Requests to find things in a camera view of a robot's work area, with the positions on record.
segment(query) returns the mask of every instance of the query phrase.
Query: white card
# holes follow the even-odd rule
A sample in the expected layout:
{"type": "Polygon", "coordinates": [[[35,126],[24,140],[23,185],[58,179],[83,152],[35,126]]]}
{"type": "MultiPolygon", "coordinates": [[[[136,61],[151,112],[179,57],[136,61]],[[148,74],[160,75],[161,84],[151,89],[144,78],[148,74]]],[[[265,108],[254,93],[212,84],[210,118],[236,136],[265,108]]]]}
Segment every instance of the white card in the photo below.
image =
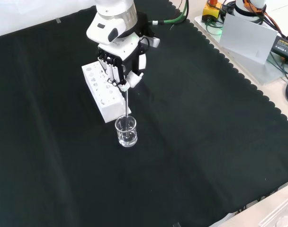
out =
{"type": "Polygon", "coordinates": [[[220,45],[260,64],[265,64],[278,32],[227,14],[220,45]]]}

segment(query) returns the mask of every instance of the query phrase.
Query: black cloth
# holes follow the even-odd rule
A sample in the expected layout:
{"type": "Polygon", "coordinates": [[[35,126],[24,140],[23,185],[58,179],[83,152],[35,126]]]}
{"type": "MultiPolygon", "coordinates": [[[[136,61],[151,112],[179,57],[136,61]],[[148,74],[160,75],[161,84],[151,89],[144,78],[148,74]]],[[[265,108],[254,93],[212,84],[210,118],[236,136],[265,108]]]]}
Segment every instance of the black cloth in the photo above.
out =
{"type": "Polygon", "coordinates": [[[153,27],[121,147],[81,70],[95,13],[0,37],[0,227],[207,227],[288,181],[286,117],[189,22],[153,27]]]}

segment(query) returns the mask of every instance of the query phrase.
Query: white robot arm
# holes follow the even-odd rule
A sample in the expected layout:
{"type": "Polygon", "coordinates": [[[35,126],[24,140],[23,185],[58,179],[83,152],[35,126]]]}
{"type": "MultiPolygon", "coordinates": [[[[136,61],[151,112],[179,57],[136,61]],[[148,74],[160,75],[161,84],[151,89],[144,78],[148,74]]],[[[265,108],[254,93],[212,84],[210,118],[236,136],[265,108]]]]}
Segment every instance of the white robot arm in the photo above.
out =
{"type": "Polygon", "coordinates": [[[259,17],[252,13],[251,8],[257,13],[265,11],[266,0],[236,0],[234,15],[249,21],[259,20],[259,17]]]}
{"type": "Polygon", "coordinates": [[[142,43],[157,39],[148,28],[147,16],[137,13],[133,0],[96,0],[97,14],[87,30],[89,39],[99,43],[98,60],[109,76],[109,83],[122,91],[134,87],[146,68],[142,43]],[[133,69],[124,75],[124,65],[133,69]]]}

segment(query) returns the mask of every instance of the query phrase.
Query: scalloped edge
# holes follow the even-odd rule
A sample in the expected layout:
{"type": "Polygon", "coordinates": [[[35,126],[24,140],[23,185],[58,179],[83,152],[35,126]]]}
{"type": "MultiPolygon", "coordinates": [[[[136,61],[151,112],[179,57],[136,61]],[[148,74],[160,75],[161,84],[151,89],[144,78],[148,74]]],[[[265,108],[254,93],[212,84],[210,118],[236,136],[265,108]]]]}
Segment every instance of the scalloped edge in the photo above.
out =
{"type": "MultiPolygon", "coordinates": [[[[167,6],[170,6],[172,9],[174,9],[175,12],[179,11],[178,9],[176,9],[176,7],[173,5],[173,2],[171,2],[170,0],[166,0],[167,1],[167,6]]],[[[236,74],[238,75],[238,77],[242,80],[244,80],[249,86],[251,86],[253,88],[253,90],[257,91],[259,93],[259,95],[261,95],[262,99],[264,99],[265,101],[268,102],[269,105],[271,105],[271,107],[278,112],[279,117],[282,121],[287,122],[288,123],[288,117],[282,113],[282,110],[279,109],[278,107],[276,107],[275,103],[270,101],[270,98],[268,96],[265,96],[263,91],[259,90],[257,88],[257,86],[255,86],[254,84],[252,84],[252,82],[247,79],[242,73],[239,72],[239,70],[237,68],[234,67],[234,65],[230,62],[229,58],[227,58],[223,53],[220,52],[219,49],[215,48],[215,46],[213,44],[210,43],[210,40],[207,39],[207,37],[195,26],[194,23],[192,23],[189,19],[186,20],[185,24],[188,24],[188,26],[191,27],[191,29],[194,29],[196,32],[198,32],[200,34],[200,36],[202,38],[204,38],[206,40],[206,42],[208,43],[208,45],[210,45],[214,51],[216,52],[216,54],[225,61],[225,64],[227,64],[227,66],[231,69],[234,69],[236,71],[236,74]]]]}

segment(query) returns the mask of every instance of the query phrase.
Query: green cable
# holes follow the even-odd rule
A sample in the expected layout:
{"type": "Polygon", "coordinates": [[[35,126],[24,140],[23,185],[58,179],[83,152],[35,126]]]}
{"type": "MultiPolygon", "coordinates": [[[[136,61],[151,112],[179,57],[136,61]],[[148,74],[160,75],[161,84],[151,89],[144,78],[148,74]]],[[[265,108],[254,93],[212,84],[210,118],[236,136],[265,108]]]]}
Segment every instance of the green cable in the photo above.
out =
{"type": "Polygon", "coordinates": [[[209,23],[209,22],[205,23],[205,25],[206,25],[206,31],[207,31],[209,34],[211,34],[211,35],[221,35],[221,34],[222,34],[222,29],[221,29],[221,33],[219,33],[219,34],[214,34],[214,33],[209,32],[209,30],[208,30],[208,26],[210,26],[210,23],[209,23]]]}
{"type": "Polygon", "coordinates": [[[282,70],[281,69],[279,69],[274,63],[272,63],[271,61],[269,61],[268,59],[266,60],[266,61],[268,61],[270,64],[272,64],[274,67],[276,67],[278,70],[280,70],[281,72],[282,72],[282,70]]]}
{"type": "Polygon", "coordinates": [[[184,10],[183,10],[183,13],[178,16],[177,18],[173,19],[173,20],[165,20],[164,23],[165,24],[171,24],[171,23],[175,23],[175,22],[178,22],[179,20],[181,20],[184,16],[184,13],[186,12],[187,10],[187,3],[185,2],[185,7],[184,7],[184,10]]]}

